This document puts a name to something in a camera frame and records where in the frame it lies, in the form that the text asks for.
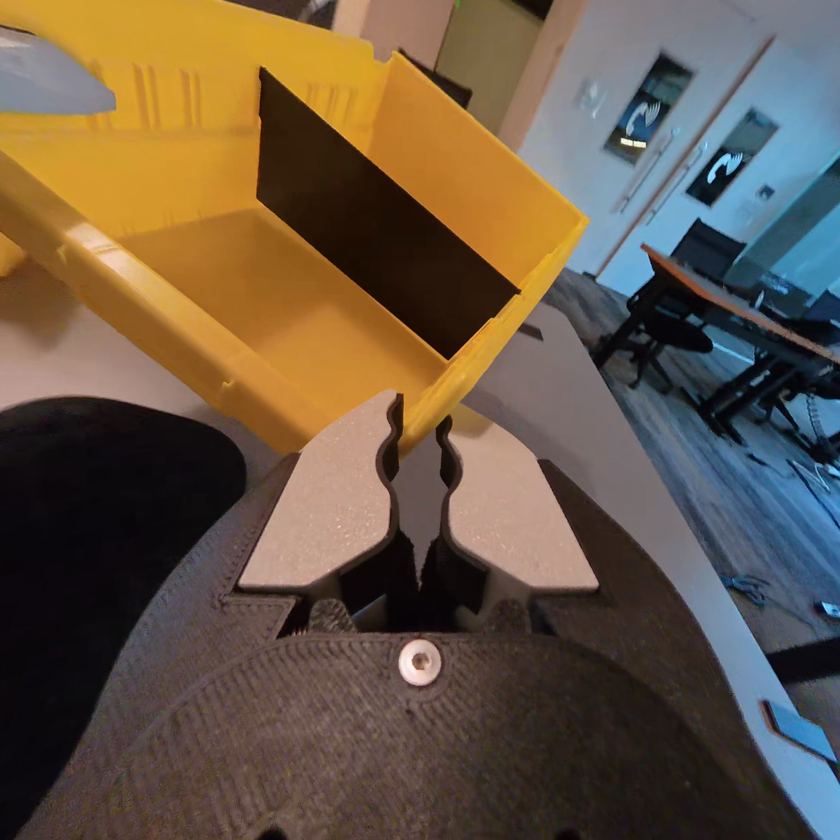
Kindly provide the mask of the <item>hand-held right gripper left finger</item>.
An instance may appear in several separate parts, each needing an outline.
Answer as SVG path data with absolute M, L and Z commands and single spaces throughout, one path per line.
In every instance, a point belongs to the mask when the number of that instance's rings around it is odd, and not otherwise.
M 293 459 L 286 485 L 238 577 L 238 592 L 339 600 L 357 613 L 417 596 L 411 541 L 393 480 L 403 394 L 383 391 L 342 415 Z

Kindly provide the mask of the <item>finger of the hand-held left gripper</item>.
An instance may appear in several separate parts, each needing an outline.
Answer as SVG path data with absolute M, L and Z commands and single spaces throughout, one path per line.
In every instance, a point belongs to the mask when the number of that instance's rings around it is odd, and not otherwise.
M 1 112 L 90 116 L 114 112 L 117 99 L 64 50 L 28 31 L 1 27 Z

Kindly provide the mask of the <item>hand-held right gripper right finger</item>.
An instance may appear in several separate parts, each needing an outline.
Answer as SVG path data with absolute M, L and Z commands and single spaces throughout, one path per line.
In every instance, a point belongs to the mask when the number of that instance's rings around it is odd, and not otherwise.
M 534 453 L 477 413 L 437 428 L 446 492 L 423 591 L 454 617 L 524 610 L 541 596 L 587 596 L 599 581 Z

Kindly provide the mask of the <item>black quilted pad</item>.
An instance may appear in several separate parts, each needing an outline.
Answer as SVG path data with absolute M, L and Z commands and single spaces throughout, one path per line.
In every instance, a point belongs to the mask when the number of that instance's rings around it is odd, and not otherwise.
M 191 418 L 91 396 L 2 411 L 2 838 L 45 797 L 145 607 L 247 477 L 234 441 Z

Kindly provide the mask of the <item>black bin divider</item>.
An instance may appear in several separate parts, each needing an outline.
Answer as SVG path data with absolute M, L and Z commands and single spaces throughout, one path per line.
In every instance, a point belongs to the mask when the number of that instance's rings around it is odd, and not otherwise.
M 519 295 L 264 67 L 259 119 L 257 199 L 438 354 Z

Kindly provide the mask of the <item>wooden office desk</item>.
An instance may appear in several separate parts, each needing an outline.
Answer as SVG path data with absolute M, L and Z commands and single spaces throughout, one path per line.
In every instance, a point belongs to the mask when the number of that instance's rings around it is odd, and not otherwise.
M 700 303 L 702 319 L 749 343 L 758 356 L 750 366 L 696 403 L 711 431 L 743 447 L 735 419 L 765 398 L 778 394 L 797 375 L 810 380 L 838 372 L 838 350 L 818 343 L 778 319 L 761 312 L 725 287 L 699 276 L 650 245 L 641 249 L 663 281 L 689 293 Z

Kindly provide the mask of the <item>black office chair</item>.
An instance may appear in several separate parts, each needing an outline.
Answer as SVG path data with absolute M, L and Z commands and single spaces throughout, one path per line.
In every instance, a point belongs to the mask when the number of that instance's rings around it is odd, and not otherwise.
M 671 258 L 699 277 L 721 285 L 745 246 L 697 219 L 679 241 Z M 636 366 L 636 378 L 630 387 L 638 388 L 644 373 L 653 370 L 665 384 L 661 392 L 669 393 L 674 384 L 659 362 L 659 356 L 666 348 L 709 354 L 713 351 L 713 342 L 705 331 L 706 324 L 699 299 L 681 286 L 668 284 L 636 328 L 636 333 L 643 333 L 647 340 L 628 344 L 633 349 L 630 361 Z

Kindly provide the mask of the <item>dark door window with logo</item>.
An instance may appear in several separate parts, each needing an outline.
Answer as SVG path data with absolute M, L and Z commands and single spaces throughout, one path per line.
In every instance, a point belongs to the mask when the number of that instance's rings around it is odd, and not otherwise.
M 750 108 L 689 184 L 686 195 L 706 207 L 713 207 L 778 130 L 777 122 L 756 108 Z
M 604 150 L 635 165 L 676 106 L 694 72 L 661 52 L 604 143 Z

